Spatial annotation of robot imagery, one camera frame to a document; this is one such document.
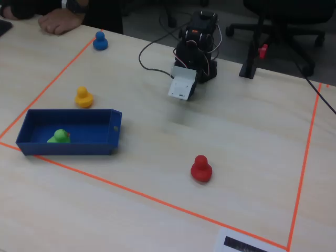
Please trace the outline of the person left hand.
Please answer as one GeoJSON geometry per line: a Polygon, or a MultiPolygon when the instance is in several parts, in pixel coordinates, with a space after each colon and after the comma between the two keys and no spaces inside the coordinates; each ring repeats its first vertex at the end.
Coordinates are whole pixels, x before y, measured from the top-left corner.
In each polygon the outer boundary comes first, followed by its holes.
{"type": "Polygon", "coordinates": [[[62,35],[79,27],[84,18],[85,14],[74,14],[68,9],[55,9],[39,17],[38,24],[44,32],[62,35]]]}

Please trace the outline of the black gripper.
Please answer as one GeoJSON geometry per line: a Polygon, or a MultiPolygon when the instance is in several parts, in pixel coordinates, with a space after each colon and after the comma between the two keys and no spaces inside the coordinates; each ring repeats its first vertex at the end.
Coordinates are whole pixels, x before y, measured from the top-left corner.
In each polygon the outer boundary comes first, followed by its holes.
{"type": "Polygon", "coordinates": [[[198,75],[195,76],[195,80],[194,80],[194,83],[191,86],[191,90],[190,90],[190,93],[188,95],[187,101],[189,101],[190,98],[191,98],[191,96],[194,94],[194,91],[196,89],[197,83],[198,83],[198,75]]]}

